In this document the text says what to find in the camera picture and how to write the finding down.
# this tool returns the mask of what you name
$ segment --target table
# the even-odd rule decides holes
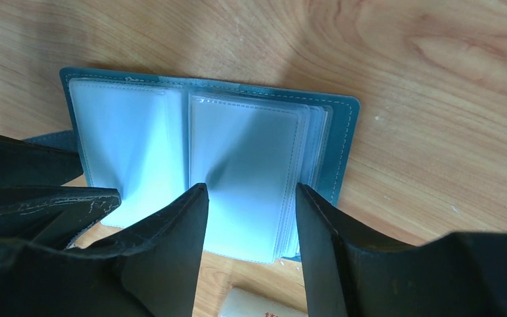
[[[507,0],[0,1],[0,134],[71,128],[66,65],[354,95],[341,210],[413,244],[507,232]],[[194,314],[231,284],[305,310],[301,269],[205,254]]]

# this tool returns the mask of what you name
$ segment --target wooden surface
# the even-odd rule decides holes
[[[507,0],[0,1],[1,134],[71,127],[66,65],[354,95],[344,212],[414,244],[507,231]],[[233,283],[305,308],[300,277],[205,254],[195,315]]]

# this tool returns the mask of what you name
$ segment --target card holder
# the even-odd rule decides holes
[[[105,225],[127,227],[205,182],[205,249],[271,263],[299,255],[297,182],[337,203],[353,97],[72,67],[61,78],[89,185],[122,196]]]

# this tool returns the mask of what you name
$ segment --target wood grain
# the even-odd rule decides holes
[[[507,231],[507,0],[2,0],[1,134],[70,128],[66,65],[357,96],[344,212],[414,244]],[[205,254],[195,314],[233,283],[305,308],[296,273]]]

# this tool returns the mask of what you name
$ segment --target wallet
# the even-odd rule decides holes
[[[104,225],[128,227],[206,183],[204,249],[273,263],[300,255],[298,182],[337,204],[354,97],[102,69],[60,75],[89,186],[121,194]]]

